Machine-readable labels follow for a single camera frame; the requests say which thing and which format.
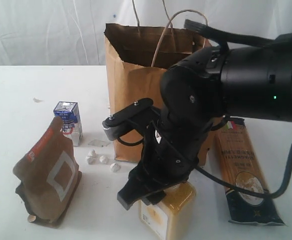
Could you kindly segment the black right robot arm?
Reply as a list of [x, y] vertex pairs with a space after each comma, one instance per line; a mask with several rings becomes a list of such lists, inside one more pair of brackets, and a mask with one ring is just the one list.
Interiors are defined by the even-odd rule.
[[[292, 33], [199, 50], [164, 73], [160, 93], [162, 108], [142, 98], [114, 114], [117, 139], [132, 130], [142, 136], [141, 159], [117, 194], [127, 210], [138, 200], [157, 203], [167, 188], [187, 181], [208, 133], [229, 116], [292, 122]], [[291, 172], [292, 144], [279, 189], [260, 197], [281, 196]]]

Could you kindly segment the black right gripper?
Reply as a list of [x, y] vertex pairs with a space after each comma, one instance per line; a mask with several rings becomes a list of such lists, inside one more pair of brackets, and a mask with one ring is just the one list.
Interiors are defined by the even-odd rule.
[[124, 209], [141, 199], [147, 206], [156, 205], [166, 196], [165, 187], [188, 178], [199, 163], [197, 154], [211, 129], [211, 120], [192, 124], [163, 122], [158, 118], [134, 126], [143, 131], [144, 141], [140, 162], [117, 193]]

